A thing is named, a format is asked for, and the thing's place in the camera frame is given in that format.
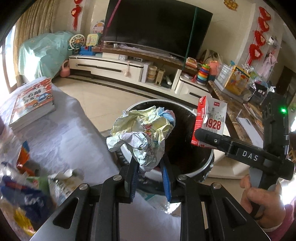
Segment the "person's right hand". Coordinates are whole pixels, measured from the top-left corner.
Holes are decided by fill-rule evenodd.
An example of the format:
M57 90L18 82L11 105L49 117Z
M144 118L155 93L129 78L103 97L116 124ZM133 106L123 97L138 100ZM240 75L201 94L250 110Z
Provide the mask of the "person's right hand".
M274 228L284 221L286 209L283 205L279 189L276 191L267 191L264 189L254 188L250 183L250 176L244 176L240 181L240 187L244 189L240 201L241 206L250 214L252 212L251 202L264 207L262 214L256 222L262 228Z

